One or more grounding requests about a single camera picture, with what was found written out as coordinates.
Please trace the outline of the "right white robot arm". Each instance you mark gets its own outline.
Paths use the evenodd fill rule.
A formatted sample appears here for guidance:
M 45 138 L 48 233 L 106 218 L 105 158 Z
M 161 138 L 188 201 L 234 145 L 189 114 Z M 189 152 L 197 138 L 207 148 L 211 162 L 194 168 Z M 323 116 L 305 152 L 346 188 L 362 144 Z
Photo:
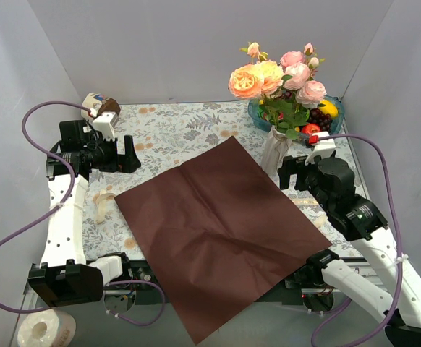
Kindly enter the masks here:
M 337 288 L 377 321 L 396 309 L 386 323 L 385 334 L 393 346 L 421 346 L 421 277 L 405 255 L 399 255 L 396 240 L 380 210 L 356 193 L 354 172 L 346 161 L 307 156 L 283 159 L 278 170 L 280 187 L 308 191 L 326 212 L 330 224 L 357 249 L 380 278 L 378 287 L 353 271 L 330 250 L 311 256 L 307 281 L 314 287 Z

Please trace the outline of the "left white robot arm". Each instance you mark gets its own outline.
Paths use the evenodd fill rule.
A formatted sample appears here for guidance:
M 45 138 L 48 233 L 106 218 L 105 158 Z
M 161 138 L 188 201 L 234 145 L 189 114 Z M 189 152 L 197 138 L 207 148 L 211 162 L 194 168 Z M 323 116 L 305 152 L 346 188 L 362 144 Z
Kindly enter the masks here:
M 49 218 L 43 256 L 30 270 L 28 283 L 51 308 L 99 301 L 108 283 L 118 289 L 132 283 L 125 253 L 87 262 L 82 245 L 83 203 L 91 171 L 132 174 L 141 166 L 132 136 L 124 137 L 125 152 L 118 152 L 116 118 L 107 112 L 92 121 L 63 121 L 61 139 L 47 157 L 51 204 L 65 202 Z

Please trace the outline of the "pale pink rose stem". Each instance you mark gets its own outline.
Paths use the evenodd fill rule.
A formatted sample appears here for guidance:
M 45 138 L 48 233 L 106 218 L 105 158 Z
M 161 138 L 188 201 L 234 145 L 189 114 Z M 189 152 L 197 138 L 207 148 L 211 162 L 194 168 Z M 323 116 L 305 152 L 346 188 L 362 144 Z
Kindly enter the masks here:
M 327 94 L 324 84 L 311 77 L 309 66 L 303 62 L 287 66 L 284 74 L 290 78 L 285 79 L 283 87 L 295 92 L 295 102 L 304 108 L 316 108 Z

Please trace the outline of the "peach rose stem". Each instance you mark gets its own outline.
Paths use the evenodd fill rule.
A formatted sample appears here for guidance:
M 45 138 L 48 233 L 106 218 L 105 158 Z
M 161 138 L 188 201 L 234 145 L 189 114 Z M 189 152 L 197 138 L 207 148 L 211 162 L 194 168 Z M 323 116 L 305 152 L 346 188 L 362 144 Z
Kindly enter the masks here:
M 250 62 L 248 64 L 263 65 L 265 69 L 265 88 L 268 90 L 268 95 L 262 95 L 260 98 L 271 97 L 283 84 L 283 67 L 276 61 L 270 60 L 268 54 L 260 50 L 260 45 L 257 42 L 248 43 L 246 47 L 240 48 L 240 51 L 249 56 Z
M 235 69 L 230 74 L 228 89 L 238 99 L 253 99 L 268 95 L 263 65 L 247 64 Z

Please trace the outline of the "deep pink rose stem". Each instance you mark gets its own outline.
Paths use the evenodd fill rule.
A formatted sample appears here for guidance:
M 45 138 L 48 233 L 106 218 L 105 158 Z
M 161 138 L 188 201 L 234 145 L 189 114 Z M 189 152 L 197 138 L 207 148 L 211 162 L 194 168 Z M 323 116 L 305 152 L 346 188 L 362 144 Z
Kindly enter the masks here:
M 307 43 L 302 51 L 286 52 L 280 59 L 280 65 L 286 68 L 296 63 L 303 63 L 309 67 L 311 72 L 316 72 L 325 60 L 325 58 L 318 57 L 317 50 L 312 43 Z

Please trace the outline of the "red wrapping paper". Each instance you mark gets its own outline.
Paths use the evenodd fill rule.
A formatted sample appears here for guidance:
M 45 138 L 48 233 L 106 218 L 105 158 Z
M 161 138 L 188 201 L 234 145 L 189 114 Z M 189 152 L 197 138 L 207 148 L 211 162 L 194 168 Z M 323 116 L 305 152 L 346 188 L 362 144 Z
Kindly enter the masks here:
M 330 246 L 233 137 L 116 203 L 194 343 Z

